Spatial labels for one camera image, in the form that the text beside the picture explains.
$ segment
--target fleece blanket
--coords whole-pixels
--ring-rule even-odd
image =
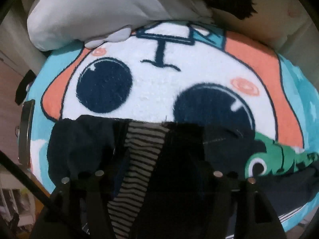
[[[123,42],[54,51],[29,90],[35,99],[32,172],[52,192],[47,144],[54,123],[81,115],[240,127],[319,151],[319,94],[268,47],[213,25],[156,22]],[[292,228],[319,196],[287,214]]]

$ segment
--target green cartoon animal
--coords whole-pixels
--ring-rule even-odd
[[[318,153],[309,153],[302,148],[284,146],[268,137],[256,133],[255,140],[265,144],[266,153],[253,154],[245,166],[245,177],[254,175],[282,175],[297,172],[319,159]]]

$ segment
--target dark garment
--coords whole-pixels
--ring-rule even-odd
[[[272,154],[271,146],[277,148],[275,142],[266,145],[256,137],[251,130],[195,124],[64,119],[52,130],[49,176],[57,185],[63,177],[84,178],[114,164],[117,173],[110,177],[114,189],[107,209],[119,239],[130,233],[139,238],[199,238],[214,200],[212,171],[244,180],[252,155]],[[303,206],[319,191],[318,161],[292,167],[298,171],[256,177],[278,216]],[[231,215],[229,235],[235,222]]]

